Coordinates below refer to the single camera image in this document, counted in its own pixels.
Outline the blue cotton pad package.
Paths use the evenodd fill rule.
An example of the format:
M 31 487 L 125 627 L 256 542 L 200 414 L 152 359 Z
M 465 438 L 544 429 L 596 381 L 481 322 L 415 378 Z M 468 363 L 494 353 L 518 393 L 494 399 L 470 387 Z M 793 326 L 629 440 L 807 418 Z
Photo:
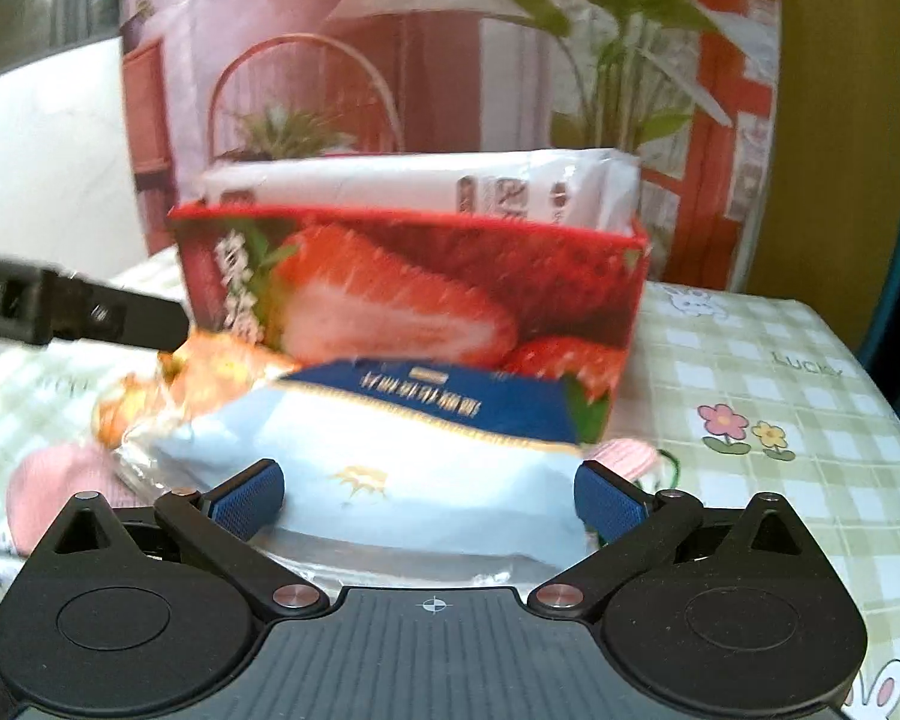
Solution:
M 190 419 L 137 422 L 119 472 L 144 500 L 276 461 L 283 505 L 250 543 L 331 583 L 530 587 L 587 557 L 566 388 L 473 367 L 338 361 Z

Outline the white surgical mask package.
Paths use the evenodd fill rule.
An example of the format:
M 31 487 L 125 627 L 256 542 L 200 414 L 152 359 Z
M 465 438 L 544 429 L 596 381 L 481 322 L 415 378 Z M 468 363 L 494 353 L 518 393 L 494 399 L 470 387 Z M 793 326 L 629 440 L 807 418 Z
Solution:
M 391 208 L 629 232 L 640 166 L 611 148 L 320 156 L 224 163 L 198 179 L 219 205 Z

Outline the orange floral soft pouch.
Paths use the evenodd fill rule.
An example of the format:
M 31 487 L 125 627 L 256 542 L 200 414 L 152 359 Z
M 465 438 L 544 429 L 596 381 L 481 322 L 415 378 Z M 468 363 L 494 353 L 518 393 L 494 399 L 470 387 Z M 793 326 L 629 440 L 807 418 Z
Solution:
M 98 397 L 92 434 L 114 449 L 141 422 L 190 421 L 299 369 L 290 356 L 229 333 L 193 330 L 180 348 L 157 355 L 150 376 L 126 374 Z

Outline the printed room backdrop cloth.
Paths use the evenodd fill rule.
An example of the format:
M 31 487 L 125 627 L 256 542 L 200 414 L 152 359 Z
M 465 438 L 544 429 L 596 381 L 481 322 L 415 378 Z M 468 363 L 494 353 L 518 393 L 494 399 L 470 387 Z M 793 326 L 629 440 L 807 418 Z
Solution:
M 745 284 L 779 0 L 123 0 L 121 37 L 149 249 L 209 166 L 325 122 L 368 153 L 635 154 L 653 274 Z

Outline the pink knitted strawberry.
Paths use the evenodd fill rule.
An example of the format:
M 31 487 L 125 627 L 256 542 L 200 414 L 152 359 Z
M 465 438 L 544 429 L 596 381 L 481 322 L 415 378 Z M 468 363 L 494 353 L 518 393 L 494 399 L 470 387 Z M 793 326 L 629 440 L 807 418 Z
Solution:
M 587 460 L 596 461 L 622 476 L 644 493 L 678 488 L 681 466 L 678 458 L 639 439 L 618 437 L 590 447 Z

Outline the green checkered tablecloth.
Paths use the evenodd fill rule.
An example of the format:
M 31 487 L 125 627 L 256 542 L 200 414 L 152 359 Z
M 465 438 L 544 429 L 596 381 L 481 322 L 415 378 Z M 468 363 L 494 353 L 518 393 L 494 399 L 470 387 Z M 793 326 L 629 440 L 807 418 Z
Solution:
M 105 344 L 2 351 L 0 600 L 17 571 L 9 476 L 37 450 L 85 439 L 98 397 L 154 362 L 149 351 Z M 850 715 L 900 718 L 900 421 L 816 312 L 649 284 L 608 431 L 655 445 L 656 483 L 706 504 L 783 494 L 865 617 Z

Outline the pink knitted item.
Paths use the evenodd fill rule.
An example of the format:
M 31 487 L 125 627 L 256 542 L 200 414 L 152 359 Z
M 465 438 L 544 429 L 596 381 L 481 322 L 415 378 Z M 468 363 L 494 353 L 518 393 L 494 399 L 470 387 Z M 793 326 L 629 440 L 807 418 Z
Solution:
M 82 491 L 97 491 L 114 509 L 141 504 L 116 476 L 112 452 L 97 442 L 68 442 L 25 457 L 6 494 L 7 525 L 16 550 L 29 554 L 66 502 Z

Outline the red strawberry cardboard box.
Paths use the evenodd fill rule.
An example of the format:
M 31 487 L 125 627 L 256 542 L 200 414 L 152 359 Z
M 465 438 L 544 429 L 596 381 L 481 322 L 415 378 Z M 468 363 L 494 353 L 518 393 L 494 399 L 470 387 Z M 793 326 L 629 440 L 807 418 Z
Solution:
M 649 273 L 635 220 L 196 202 L 170 227 L 199 327 L 304 366 L 420 359 L 557 382 L 582 444 L 610 419 Z

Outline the olive yellow curtain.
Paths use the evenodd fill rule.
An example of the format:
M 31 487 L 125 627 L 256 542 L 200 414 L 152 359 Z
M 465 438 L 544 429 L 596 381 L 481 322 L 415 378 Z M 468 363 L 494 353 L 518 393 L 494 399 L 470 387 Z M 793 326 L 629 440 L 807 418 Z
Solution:
M 774 161 L 746 288 L 859 348 L 900 225 L 900 0 L 781 0 Z

